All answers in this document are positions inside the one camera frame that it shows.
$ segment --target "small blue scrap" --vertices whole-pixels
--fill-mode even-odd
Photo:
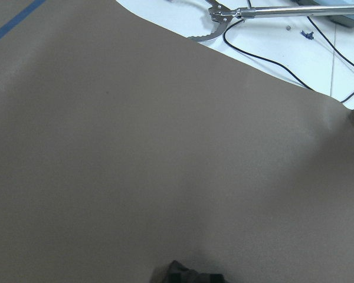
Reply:
[[[300,33],[302,36],[304,36],[305,38],[308,38],[309,40],[313,40],[313,32],[310,32],[309,34],[305,33],[304,31],[301,31]]]

